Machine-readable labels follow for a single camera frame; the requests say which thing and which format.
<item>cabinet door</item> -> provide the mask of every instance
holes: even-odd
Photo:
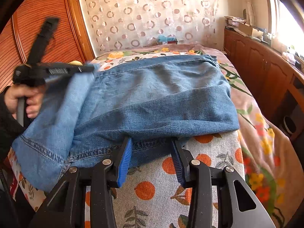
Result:
[[[258,103],[264,116],[271,121],[288,89],[292,72],[288,63],[274,53],[270,53],[266,59],[266,77]]]
[[[265,64],[266,60],[264,59],[264,52],[261,50],[261,47],[256,47],[254,44],[250,45],[246,74],[242,76],[242,80],[257,101],[265,81]]]
[[[224,35],[224,51],[228,55],[228,59],[233,62],[234,60],[234,51],[235,51],[235,36],[229,30],[225,30]]]
[[[247,78],[250,72],[247,71],[247,59],[248,59],[248,46],[243,36],[239,39],[235,39],[235,55],[232,64],[239,73],[241,78]]]

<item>finger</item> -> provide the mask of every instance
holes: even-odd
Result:
[[[28,117],[28,118],[36,118],[37,115],[38,115],[38,112],[36,112],[36,113],[31,113],[31,114],[27,114],[27,117]]]
[[[39,93],[39,89],[37,87],[28,87],[27,85],[13,85],[8,89],[9,95],[11,99],[20,98],[23,96],[31,97]]]
[[[39,93],[45,93],[47,86],[44,84],[44,85],[38,86],[37,88],[39,90]]]
[[[31,114],[31,113],[36,113],[39,112],[41,105],[37,104],[37,105],[30,105],[26,108],[26,113],[27,114]]]
[[[35,96],[28,98],[26,103],[28,105],[40,104],[40,103],[42,103],[43,95],[44,95],[43,93],[38,93]]]

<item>jeans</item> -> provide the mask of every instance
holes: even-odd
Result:
[[[41,111],[13,142],[22,174],[50,191],[71,166],[91,167],[134,146],[130,166],[169,154],[168,137],[239,128],[230,86],[210,55],[128,62],[50,84]]]

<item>window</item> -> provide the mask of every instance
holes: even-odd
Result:
[[[270,0],[271,7],[271,33],[287,47],[293,46],[295,50],[304,55],[304,32],[279,0]]]
[[[278,40],[286,46],[293,45],[295,50],[304,55],[304,33],[291,13],[279,1]]]

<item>stitching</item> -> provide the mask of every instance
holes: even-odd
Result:
[[[26,144],[28,145],[31,149],[37,151],[38,153],[40,153],[41,155],[45,156],[46,158],[53,160],[57,163],[63,163],[64,160],[59,156],[56,155],[55,153],[53,153],[52,151],[50,151],[49,149],[43,147],[42,145],[31,141],[29,139],[27,139],[26,137],[24,137],[23,135],[20,135],[20,139]]]
[[[61,171],[60,171],[60,174],[57,178],[57,182],[60,180],[60,178],[66,173],[66,171],[68,170],[68,168],[71,166],[70,163],[65,163],[64,166],[62,167]]]
[[[183,61],[183,62],[174,62],[175,63],[190,63],[190,62],[196,62],[196,61],[199,61],[201,59],[196,59],[196,60],[191,60],[191,61]],[[104,76],[110,76],[110,75],[115,75],[115,74],[122,74],[122,73],[127,73],[127,72],[130,72],[130,71],[135,71],[135,70],[138,70],[138,69],[147,69],[147,68],[151,68],[151,67],[155,67],[157,65],[160,65],[160,64],[173,64],[172,62],[169,62],[169,63],[158,63],[158,64],[155,64],[155,65],[151,65],[151,66],[147,66],[147,67],[142,67],[142,68],[136,68],[136,69],[131,69],[131,70],[126,70],[126,71],[122,71],[122,72],[117,72],[117,73],[113,73],[113,74],[104,74],[104,75],[101,75],[101,76],[97,76],[96,78],[102,78]]]
[[[160,145],[165,145],[166,143],[168,143],[166,138],[157,138],[157,139],[152,139],[152,140],[147,140],[147,141],[136,142],[136,143],[134,143],[134,146],[133,146],[133,152],[145,150],[145,149],[160,146]],[[65,163],[70,164],[70,163],[73,163],[78,160],[110,155],[113,152],[113,150],[119,149],[120,147],[121,146],[111,146],[108,148],[95,149],[95,150],[84,152],[84,153],[77,154],[74,156],[69,156]]]

